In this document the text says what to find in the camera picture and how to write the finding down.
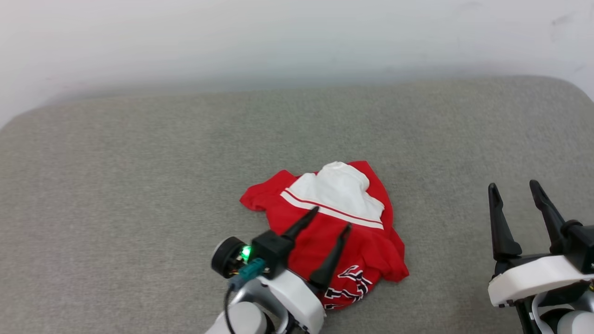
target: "teal connector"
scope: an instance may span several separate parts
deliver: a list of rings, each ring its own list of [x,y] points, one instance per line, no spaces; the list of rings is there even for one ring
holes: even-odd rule
[[[246,282],[262,275],[264,272],[264,268],[266,268],[266,263],[261,258],[253,259],[247,266],[242,267],[239,270],[239,275],[243,278]]]
[[[261,258],[253,259],[248,265],[242,267],[239,273],[229,279],[229,287],[233,291],[241,289],[247,282],[262,275],[266,263]]]

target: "red stripe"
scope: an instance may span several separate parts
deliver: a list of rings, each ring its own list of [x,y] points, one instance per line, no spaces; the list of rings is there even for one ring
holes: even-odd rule
[[[293,197],[293,198],[294,198],[294,199],[296,199],[297,201],[300,201],[301,203],[309,203],[309,204],[312,204],[312,205],[320,206],[320,207],[326,208],[326,209],[328,209],[328,210],[332,210],[332,211],[338,212],[338,213],[340,213],[341,215],[349,216],[349,217],[351,217],[351,218],[355,218],[355,219],[359,219],[359,220],[364,220],[364,221],[366,221],[366,222],[370,222],[370,223],[378,223],[378,224],[382,224],[382,226],[383,226],[383,223],[382,223],[382,222],[379,222],[379,221],[377,221],[377,220],[370,220],[370,219],[365,219],[365,218],[361,218],[361,217],[357,217],[357,216],[349,215],[348,213],[342,212],[342,211],[340,211],[340,210],[336,210],[336,209],[334,209],[334,208],[332,208],[332,207],[325,206],[325,205],[323,205],[323,204],[319,204],[319,203],[312,202],[312,201],[306,201],[306,200],[302,200],[302,199],[300,199],[300,198],[297,198],[297,196],[293,195],[293,194],[292,194],[292,193],[291,193],[289,190],[287,190],[287,189],[285,189],[285,192],[286,192],[287,194],[291,195],[291,197]]]

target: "white stripe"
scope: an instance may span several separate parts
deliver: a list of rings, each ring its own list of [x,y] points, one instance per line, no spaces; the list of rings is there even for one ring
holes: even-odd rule
[[[311,204],[311,203],[305,203],[305,202],[301,202],[298,201],[296,198],[294,198],[293,196],[289,195],[289,193],[287,193],[286,191],[283,191],[282,193],[280,193],[280,195],[287,201],[289,202],[289,204],[291,204],[292,206],[295,207],[300,207],[302,209],[308,209],[311,210],[313,209],[316,205]],[[341,220],[345,220],[347,222],[353,223],[353,224],[357,224],[357,225],[361,225],[361,226],[366,226],[366,227],[370,227],[370,228],[379,228],[379,229],[384,229],[384,226],[380,223],[374,223],[374,222],[368,222],[367,220],[362,220],[362,219],[357,219],[357,218],[353,218],[350,216],[346,216],[343,215],[340,212],[325,208],[323,206],[320,206],[320,211],[321,213],[325,214],[325,215],[329,215],[332,216],[334,218],[338,218]]]

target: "shirt sleeve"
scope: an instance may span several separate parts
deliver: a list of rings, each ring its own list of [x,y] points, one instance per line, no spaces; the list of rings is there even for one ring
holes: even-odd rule
[[[364,249],[365,263],[378,269],[388,281],[400,282],[409,275],[404,256],[390,240],[378,238]]]
[[[239,199],[241,204],[253,211],[265,211],[272,200],[297,178],[289,171],[280,171],[268,181],[249,187]]]

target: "black cable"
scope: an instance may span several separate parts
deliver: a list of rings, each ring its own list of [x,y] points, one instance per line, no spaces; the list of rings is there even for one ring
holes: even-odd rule
[[[227,329],[230,334],[235,334],[233,327],[231,327],[231,320],[229,319],[229,297],[231,296],[234,287],[234,284],[229,284],[229,289],[227,289],[227,293],[225,293],[225,322],[227,323]]]

